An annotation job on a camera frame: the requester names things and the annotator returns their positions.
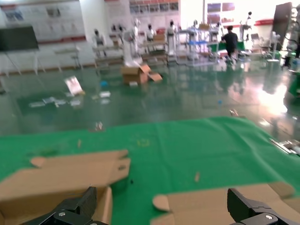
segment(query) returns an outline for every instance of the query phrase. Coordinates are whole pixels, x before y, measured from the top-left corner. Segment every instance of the floor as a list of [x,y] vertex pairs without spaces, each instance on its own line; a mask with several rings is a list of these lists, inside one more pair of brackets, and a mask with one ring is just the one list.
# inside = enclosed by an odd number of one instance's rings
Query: floor
[[[300,105],[284,106],[290,74],[278,63],[263,60],[215,66],[151,67],[162,82],[125,86],[120,68],[98,75],[93,68],[12,75],[1,78],[7,94],[0,95],[0,135],[105,128],[133,123],[245,115],[279,140],[300,136]],[[64,79],[76,76],[84,96],[68,97]],[[100,97],[108,91],[109,97]],[[44,98],[62,105],[32,107]]]

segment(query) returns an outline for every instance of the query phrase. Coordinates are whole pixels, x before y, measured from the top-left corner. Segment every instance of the metal screw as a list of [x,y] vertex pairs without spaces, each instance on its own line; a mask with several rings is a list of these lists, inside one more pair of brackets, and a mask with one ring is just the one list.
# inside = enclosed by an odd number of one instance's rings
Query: metal screw
[[265,215],[265,217],[266,217],[267,219],[273,219],[273,217],[272,217],[272,216],[269,216],[269,215]]

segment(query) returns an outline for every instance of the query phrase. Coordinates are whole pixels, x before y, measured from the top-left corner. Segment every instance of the green tablecloth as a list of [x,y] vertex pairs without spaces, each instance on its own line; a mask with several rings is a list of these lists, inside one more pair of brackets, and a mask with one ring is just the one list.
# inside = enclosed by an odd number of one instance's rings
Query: green tablecloth
[[[215,53],[217,51],[217,44],[214,44],[214,45],[210,45],[210,48],[211,48],[211,52],[212,53]],[[221,50],[226,50],[226,43],[219,43],[219,51]],[[244,42],[243,41],[239,41],[238,42],[238,50],[239,51],[244,51],[245,50],[245,45],[244,45]]]
[[300,157],[284,154],[269,137],[247,119],[232,117],[137,124],[103,133],[7,136],[0,138],[0,179],[30,166],[33,156],[128,149],[129,178],[112,186],[112,224],[146,225],[160,214],[152,206],[160,193],[276,180],[299,193]]
[[292,74],[290,84],[288,86],[288,92],[294,97],[298,96],[297,90],[300,89],[300,72]]

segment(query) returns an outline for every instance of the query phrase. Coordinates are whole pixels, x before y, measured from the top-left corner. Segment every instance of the black screen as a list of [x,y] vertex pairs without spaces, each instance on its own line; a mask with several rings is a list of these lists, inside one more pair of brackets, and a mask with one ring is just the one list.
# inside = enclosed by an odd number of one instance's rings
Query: black screen
[[0,52],[38,49],[38,41],[31,26],[0,29]]
[[292,15],[292,6],[293,5],[291,2],[276,6],[272,31],[280,35],[280,39],[278,40],[277,44],[277,51],[280,51],[282,48]]

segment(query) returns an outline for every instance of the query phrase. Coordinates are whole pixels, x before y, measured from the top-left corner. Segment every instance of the open cardboard box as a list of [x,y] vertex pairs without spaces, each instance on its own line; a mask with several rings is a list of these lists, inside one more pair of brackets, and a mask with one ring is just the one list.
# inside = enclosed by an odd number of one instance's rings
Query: open cardboard box
[[[300,222],[300,198],[283,182],[236,188],[246,198],[264,202],[279,215]],[[227,188],[157,195],[154,206],[166,212],[151,220],[151,225],[229,225],[235,223],[227,211]]]
[[125,84],[130,84],[131,82],[143,84],[148,81],[148,77],[155,82],[163,79],[159,73],[151,71],[147,64],[139,67],[122,67],[121,73]]
[[93,220],[110,224],[110,184],[129,173],[127,150],[32,160],[40,168],[22,169],[0,183],[0,225],[19,225],[52,211],[64,199],[97,187]]

